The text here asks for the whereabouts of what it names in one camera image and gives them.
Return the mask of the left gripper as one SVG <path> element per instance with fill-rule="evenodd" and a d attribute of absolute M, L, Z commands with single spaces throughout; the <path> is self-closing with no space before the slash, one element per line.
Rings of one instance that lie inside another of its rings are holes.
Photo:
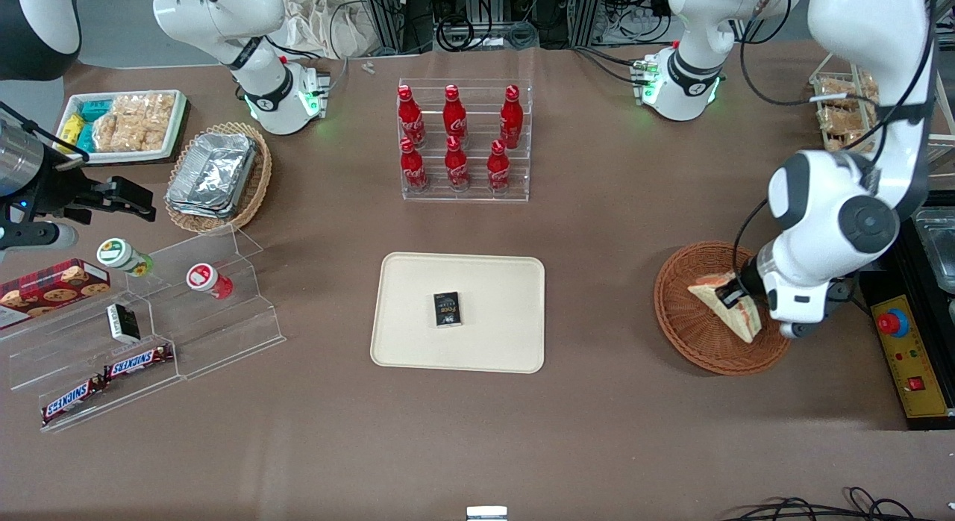
<path fill-rule="evenodd" d="M 736 278 L 718 288 L 718 300 L 726 309 L 757 305 L 757 281 L 762 283 L 771 317 L 778 322 L 816 324 L 824 319 L 831 279 L 780 258 L 750 256 L 740 264 Z"/>

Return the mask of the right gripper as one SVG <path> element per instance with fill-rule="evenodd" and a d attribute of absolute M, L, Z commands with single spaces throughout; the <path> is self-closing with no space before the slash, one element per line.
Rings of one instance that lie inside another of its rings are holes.
<path fill-rule="evenodd" d="M 62 217 L 64 209 L 104 209 L 154 222 L 152 191 L 120 176 L 108 181 L 86 177 L 82 170 L 46 170 L 34 177 L 34 218 Z"/>

